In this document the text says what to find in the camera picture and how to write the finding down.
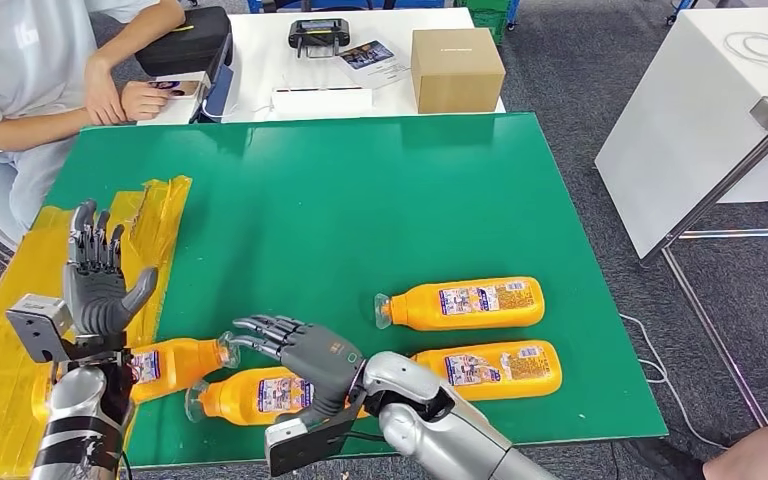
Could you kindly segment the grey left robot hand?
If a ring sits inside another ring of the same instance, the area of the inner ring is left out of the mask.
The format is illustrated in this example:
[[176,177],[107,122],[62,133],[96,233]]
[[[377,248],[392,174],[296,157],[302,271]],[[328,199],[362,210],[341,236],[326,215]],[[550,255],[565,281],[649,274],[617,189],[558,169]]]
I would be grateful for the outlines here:
[[144,268],[136,284],[126,287],[122,269],[123,234],[108,230],[110,214],[87,199],[70,221],[68,260],[63,270],[63,299],[80,335],[114,336],[126,330],[153,295],[158,269]]

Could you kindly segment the person's right hand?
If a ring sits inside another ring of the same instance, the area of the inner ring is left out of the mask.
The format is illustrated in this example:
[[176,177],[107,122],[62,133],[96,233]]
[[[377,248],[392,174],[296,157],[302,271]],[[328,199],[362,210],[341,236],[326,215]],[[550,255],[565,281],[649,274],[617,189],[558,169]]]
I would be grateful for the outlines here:
[[126,119],[132,122],[154,119],[167,104],[167,90],[152,87],[147,82],[128,82],[121,92],[121,105]]

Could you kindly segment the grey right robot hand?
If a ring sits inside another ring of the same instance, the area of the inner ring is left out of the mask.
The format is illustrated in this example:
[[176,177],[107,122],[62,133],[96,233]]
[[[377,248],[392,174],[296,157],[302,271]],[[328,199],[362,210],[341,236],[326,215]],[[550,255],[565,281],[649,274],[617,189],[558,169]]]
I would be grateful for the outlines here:
[[288,419],[315,427],[345,409],[345,401],[365,361],[351,342],[318,324],[286,316],[252,315],[232,321],[247,335],[232,339],[257,351],[313,386],[311,403]]

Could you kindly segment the person's left hand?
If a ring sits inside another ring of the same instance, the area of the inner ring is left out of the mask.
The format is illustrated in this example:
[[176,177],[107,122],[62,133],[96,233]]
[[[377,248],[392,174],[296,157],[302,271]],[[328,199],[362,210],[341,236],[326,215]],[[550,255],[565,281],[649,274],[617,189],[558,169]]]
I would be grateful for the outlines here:
[[127,121],[111,69],[110,62],[100,54],[91,55],[85,66],[84,107],[93,125],[118,125]]

